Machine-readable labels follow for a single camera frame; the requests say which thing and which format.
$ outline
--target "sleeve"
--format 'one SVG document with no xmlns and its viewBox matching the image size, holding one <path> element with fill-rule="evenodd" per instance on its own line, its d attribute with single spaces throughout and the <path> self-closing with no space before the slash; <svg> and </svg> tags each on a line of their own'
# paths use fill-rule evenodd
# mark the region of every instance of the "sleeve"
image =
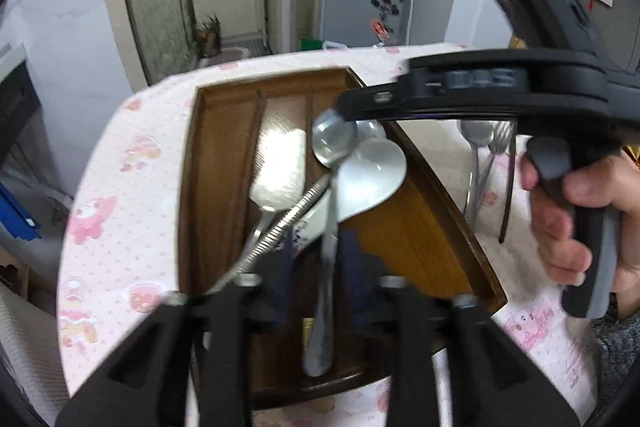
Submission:
<svg viewBox="0 0 640 427">
<path fill-rule="evenodd" d="M 591 322 L 598 355 L 598 403 L 601 411 L 626 378 L 640 352 L 640 311 L 618 319 L 616 296 L 611 295 L 609 310 Z"/>
</svg>

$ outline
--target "table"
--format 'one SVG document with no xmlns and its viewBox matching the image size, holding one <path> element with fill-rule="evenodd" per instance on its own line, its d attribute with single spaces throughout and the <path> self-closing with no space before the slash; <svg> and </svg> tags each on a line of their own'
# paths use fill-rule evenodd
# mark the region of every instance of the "table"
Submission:
<svg viewBox="0 0 640 427">
<path fill-rule="evenodd" d="M 455 52 L 452 44 L 363 48 L 274 55 L 169 77 L 125 101 L 111 119 L 82 178 L 70 216 L 58 280 L 58 329 L 72 395 L 127 330 L 175 290 L 177 212 L 185 137 L 198 86 L 314 68 L 350 67 L 368 85 L 392 81 L 405 61 Z M 470 148 L 454 121 L 401 123 L 461 208 Z M 518 149 L 524 138 L 518 138 Z M 567 317 L 561 289 L 549 281 L 529 232 L 527 195 L 516 175 L 504 245 L 497 237 L 504 210 L 508 160 L 499 157 L 482 201 L 478 241 L 508 304 L 494 315 L 541 367 L 581 421 L 595 404 L 596 377 L 588 322 Z M 443 425 L 450 425 L 446 356 L 434 356 Z M 384 425 L 388 379 L 337 396 L 255 412 L 258 427 Z M 188 424 L 195 425 L 193 400 Z"/>
</svg>

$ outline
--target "device handle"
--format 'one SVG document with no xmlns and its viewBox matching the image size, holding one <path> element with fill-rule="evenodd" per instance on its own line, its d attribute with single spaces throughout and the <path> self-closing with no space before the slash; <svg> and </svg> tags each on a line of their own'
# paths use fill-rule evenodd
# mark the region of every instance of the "device handle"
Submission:
<svg viewBox="0 0 640 427">
<path fill-rule="evenodd" d="M 593 255 L 584 283 L 567 286 L 562 292 L 562 307 L 574 317 L 596 319 L 607 312 L 620 251 L 622 213 L 612 206 L 571 206 L 564 199 L 562 178 L 605 156 L 619 154 L 620 146 L 610 142 L 569 144 L 559 138 L 533 137 L 527 143 L 526 155 L 538 170 L 542 188 L 569 211 L 574 219 L 574 239 L 587 245 Z"/>
</svg>

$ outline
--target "large white spoon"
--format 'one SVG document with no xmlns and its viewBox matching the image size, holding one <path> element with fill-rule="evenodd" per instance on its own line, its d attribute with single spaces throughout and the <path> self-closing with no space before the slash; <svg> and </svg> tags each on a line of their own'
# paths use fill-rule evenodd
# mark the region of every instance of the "large white spoon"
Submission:
<svg viewBox="0 0 640 427">
<path fill-rule="evenodd" d="M 406 158 L 387 139 L 360 143 L 338 171 L 338 222 L 357 216 L 393 196 L 406 177 Z M 300 253 L 322 235 L 326 226 L 329 191 L 296 226 L 295 251 Z"/>
</svg>

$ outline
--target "hand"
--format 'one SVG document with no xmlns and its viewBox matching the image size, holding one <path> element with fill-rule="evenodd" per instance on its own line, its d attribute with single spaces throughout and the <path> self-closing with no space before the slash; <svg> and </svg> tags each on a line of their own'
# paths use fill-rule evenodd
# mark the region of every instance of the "hand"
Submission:
<svg viewBox="0 0 640 427">
<path fill-rule="evenodd" d="M 538 187 L 538 172 L 525 157 L 520 162 L 522 187 L 530 190 L 531 230 L 546 273 L 558 283 L 578 286 L 592 255 L 572 239 L 574 223 L 569 214 Z M 640 309 L 640 170 L 626 155 L 608 156 L 564 177 L 564 197 L 587 208 L 612 206 L 622 210 L 620 257 L 613 281 L 618 315 Z"/>
</svg>

